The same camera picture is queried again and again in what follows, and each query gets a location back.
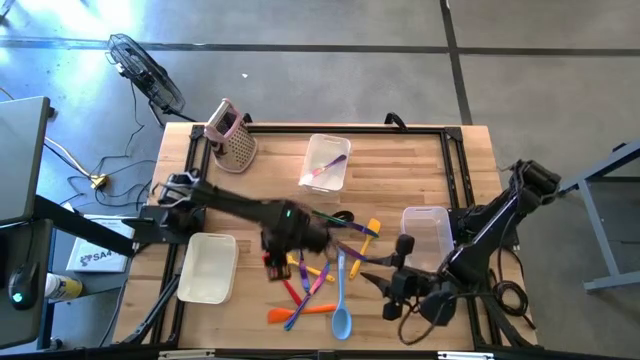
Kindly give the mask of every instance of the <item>wooden tabletop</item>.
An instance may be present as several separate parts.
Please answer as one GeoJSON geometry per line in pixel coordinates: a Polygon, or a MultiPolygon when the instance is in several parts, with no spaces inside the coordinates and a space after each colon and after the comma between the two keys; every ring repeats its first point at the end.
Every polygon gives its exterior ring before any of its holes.
{"type": "MultiPolygon", "coordinates": [[[[183,171],[191,127],[192,124],[167,124],[153,177],[154,184],[166,181],[171,173],[183,171]]],[[[485,126],[463,126],[462,133],[476,203],[486,204],[501,192],[489,131],[485,126]]],[[[367,251],[372,256],[386,256],[393,251],[400,233],[402,211],[406,207],[450,206],[439,137],[399,134],[337,136],[348,138],[352,149],[344,188],[337,196],[309,194],[298,186],[310,134],[257,134],[259,150],[245,173],[226,173],[215,166],[212,157],[207,180],[247,197],[288,198],[325,213],[350,210],[355,214],[356,221],[364,224],[375,217],[382,226],[380,238],[375,239],[367,251]]],[[[453,146],[451,148],[452,156],[455,156],[453,146]]],[[[455,157],[453,163],[459,181],[458,161],[455,157]]],[[[464,204],[462,191],[459,193],[461,204],[464,204]]],[[[155,199],[151,198],[150,202],[154,203],[155,199]]],[[[397,338],[399,320],[389,322],[382,319],[385,301],[379,290],[361,276],[347,280],[346,284],[346,304],[353,316],[353,331],[348,340],[339,341],[333,337],[331,313],[302,315],[289,332],[283,329],[283,324],[268,325],[266,316],[269,309],[295,309],[295,304],[282,283],[270,283],[266,279],[261,260],[259,231],[255,224],[207,210],[205,232],[234,236],[240,255],[228,302],[221,305],[186,304],[180,348],[472,348],[465,300],[459,300],[456,316],[447,327],[438,327],[422,342],[407,347],[397,338]]],[[[338,236],[356,249],[364,241],[364,236],[357,232],[340,233],[338,236]]],[[[152,245],[133,260],[114,341],[122,340],[130,334],[157,299],[166,253],[166,245],[152,245]]],[[[323,256],[311,254],[305,259],[317,268],[321,268],[325,261],[323,256]]],[[[439,262],[437,254],[430,261],[435,270],[439,262]]],[[[503,256],[503,266],[506,279],[524,286],[518,265],[511,256],[503,256]]],[[[347,269],[351,269],[351,262],[347,264],[347,269]]],[[[391,274],[390,269],[370,264],[363,264],[360,271],[387,278],[391,274]]],[[[335,265],[332,266],[331,274],[337,278],[335,265]]],[[[294,271],[290,282],[299,294],[303,294],[297,271],[294,271]]],[[[338,284],[325,283],[309,305],[337,301],[338,284]]],[[[170,328],[172,310],[173,303],[168,306],[165,333],[170,328]]],[[[479,313],[483,333],[488,338],[486,316],[481,305],[479,313]]],[[[510,320],[527,340],[536,343],[535,333],[523,319],[510,320]]],[[[415,337],[427,326],[428,323],[423,318],[412,316],[405,326],[405,338],[415,337]]]]}

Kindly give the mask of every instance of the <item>gray floor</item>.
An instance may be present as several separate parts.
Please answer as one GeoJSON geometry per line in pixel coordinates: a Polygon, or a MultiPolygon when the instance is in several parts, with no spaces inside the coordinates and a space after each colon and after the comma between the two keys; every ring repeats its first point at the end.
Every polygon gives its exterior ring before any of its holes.
{"type": "MultiPolygon", "coordinates": [[[[449,3],[459,46],[640,48],[636,1],[449,3]]],[[[147,42],[447,44],[436,0],[19,0],[0,26],[0,36],[12,38],[105,40],[119,31],[147,42]]],[[[48,136],[88,167],[104,155],[121,154],[136,129],[129,84],[103,53],[0,48],[0,86],[15,97],[51,97],[59,113],[48,136]]],[[[460,124],[445,54],[159,51],[152,56],[182,90],[185,112],[199,119],[228,96],[256,121],[380,122],[395,111],[410,124],[460,124]]],[[[638,57],[463,55],[461,64],[473,122],[489,126],[499,166],[533,158],[570,176],[640,136],[638,57]]],[[[114,160],[106,170],[157,154],[162,133],[140,93],[137,115],[147,126],[133,141],[132,158],[114,160]]],[[[109,191],[144,183],[151,173],[147,164],[118,174],[109,191]]],[[[40,184],[39,192],[56,201],[73,195],[65,180],[70,175],[73,170],[45,152],[42,176],[50,185],[40,184]]],[[[78,188],[89,193],[86,184],[78,188]]],[[[88,204],[81,209],[90,213],[133,210],[92,201],[86,196],[74,204],[88,204]]],[[[569,195],[540,209],[522,223],[520,236],[540,343],[638,357],[640,286],[596,295],[582,290],[583,281],[606,275],[606,267],[580,198],[569,195]]],[[[96,345],[115,295],[58,305],[54,335],[68,347],[96,345]]]]}

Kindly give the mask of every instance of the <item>desk fan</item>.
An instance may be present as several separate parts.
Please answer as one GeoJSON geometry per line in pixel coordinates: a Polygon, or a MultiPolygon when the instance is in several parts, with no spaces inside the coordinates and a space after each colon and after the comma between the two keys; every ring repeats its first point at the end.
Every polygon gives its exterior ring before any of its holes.
{"type": "Polygon", "coordinates": [[[115,65],[121,76],[131,82],[149,99],[149,109],[160,127],[160,121],[154,106],[163,113],[175,115],[185,120],[196,120],[181,113],[185,101],[178,87],[171,81],[167,70],[155,60],[138,43],[125,34],[114,34],[107,43],[111,58],[109,63],[115,65]]]}

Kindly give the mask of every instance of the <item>box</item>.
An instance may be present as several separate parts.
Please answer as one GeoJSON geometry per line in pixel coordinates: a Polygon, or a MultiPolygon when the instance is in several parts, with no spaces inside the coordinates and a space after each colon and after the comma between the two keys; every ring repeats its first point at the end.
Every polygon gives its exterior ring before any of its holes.
{"type": "Polygon", "coordinates": [[[205,304],[229,300],[237,261],[238,246],[233,236],[193,234],[178,284],[178,299],[205,304]]]}
{"type": "Polygon", "coordinates": [[[335,194],[340,191],[347,174],[350,151],[351,142],[348,139],[323,134],[312,135],[307,147],[307,154],[304,157],[302,172],[300,173],[300,186],[309,191],[322,194],[335,194]],[[343,154],[347,156],[346,160],[335,164],[310,181],[303,182],[305,175],[329,164],[343,154]]]}
{"type": "Polygon", "coordinates": [[[402,213],[402,233],[416,239],[406,265],[424,271],[437,270],[453,250],[449,212],[441,206],[408,207],[402,213]]]}

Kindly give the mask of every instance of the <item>plastic bin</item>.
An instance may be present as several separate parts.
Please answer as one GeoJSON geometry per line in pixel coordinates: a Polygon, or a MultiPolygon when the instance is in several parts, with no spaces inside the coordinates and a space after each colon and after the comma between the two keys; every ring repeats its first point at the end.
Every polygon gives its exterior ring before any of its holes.
{"type": "Polygon", "coordinates": [[[441,206],[408,207],[402,213],[402,233],[416,239],[408,266],[435,271],[453,250],[449,213],[441,206]]]}
{"type": "Polygon", "coordinates": [[[193,234],[178,284],[178,298],[206,304],[229,300],[237,260],[238,246],[233,236],[193,234]]]}
{"type": "Polygon", "coordinates": [[[351,142],[348,139],[323,134],[312,135],[304,157],[300,180],[314,169],[327,165],[340,155],[347,155],[347,159],[330,167],[310,182],[300,183],[300,186],[322,194],[335,194],[340,191],[347,174],[350,151],[351,142]]]}

